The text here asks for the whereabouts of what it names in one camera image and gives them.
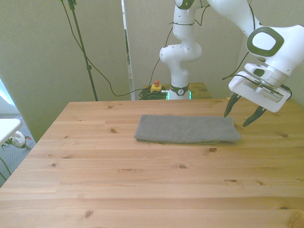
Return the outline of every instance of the wooden tabletop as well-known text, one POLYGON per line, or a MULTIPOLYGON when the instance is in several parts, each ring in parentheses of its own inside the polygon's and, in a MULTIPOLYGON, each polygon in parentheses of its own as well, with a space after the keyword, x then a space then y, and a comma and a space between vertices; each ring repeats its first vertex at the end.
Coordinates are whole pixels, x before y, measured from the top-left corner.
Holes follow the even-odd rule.
POLYGON ((2 228, 303 228, 304 109, 290 100, 237 143, 134 139, 142 114, 222 116, 227 99, 69 103, 0 189, 2 228))

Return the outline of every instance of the folded gray cloth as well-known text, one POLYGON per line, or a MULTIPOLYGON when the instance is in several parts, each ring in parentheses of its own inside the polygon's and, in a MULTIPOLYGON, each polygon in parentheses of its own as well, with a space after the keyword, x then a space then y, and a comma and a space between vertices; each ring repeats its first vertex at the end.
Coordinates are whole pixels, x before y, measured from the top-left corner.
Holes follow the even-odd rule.
POLYGON ((142 115, 134 138, 150 143, 200 143, 240 140, 231 117, 142 115))

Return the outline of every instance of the white wall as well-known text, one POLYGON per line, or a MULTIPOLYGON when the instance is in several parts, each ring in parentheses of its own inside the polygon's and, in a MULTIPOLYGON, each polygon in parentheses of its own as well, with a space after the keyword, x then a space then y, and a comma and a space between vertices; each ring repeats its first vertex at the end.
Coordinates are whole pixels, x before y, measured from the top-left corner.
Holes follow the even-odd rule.
MULTIPOLYGON (((0 76, 37 142, 68 102, 94 101, 84 56, 60 1, 0 5, 0 76)), ((87 55, 117 94, 128 93, 121 0, 77 0, 75 8, 87 55)), ((100 101, 130 100, 113 96, 102 76, 92 74, 100 101)))
MULTIPOLYGON (((134 88, 139 89, 150 81, 159 51, 172 28, 168 24, 173 21, 175 4, 174 0, 124 0, 124 6, 134 88)), ((197 20, 202 11, 197 10, 197 20)), ((202 57, 183 65, 190 73, 190 83, 205 83, 213 98, 229 96, 228 81, 221 79, 236 68, 243 33, 209 7, 203 26, 195 25, 195 36, 202 46, 202 57)), ((181 41, 171 34, 168 44, 177 43, 181 41)), ((155 79, 162 84, 171 82, 170 71, 162 62, 155 70, 155 79)))
MULTIPOLYGON (((289 27, 294 25, 304 25, 303 0, 252 0, 251 4, 255 16, 264 26, 271 27, 289 27)), ((239 60, 244 57, 247 52, 246 38, 242 42, 239 60)), ((246 63, 261 63, 255 57, 248 56, 246 63)), ((285 85, 293 91, 293 98, 298 104, 304 107, 304 63, 298 66, 291 76, 285 81, 285 85)))

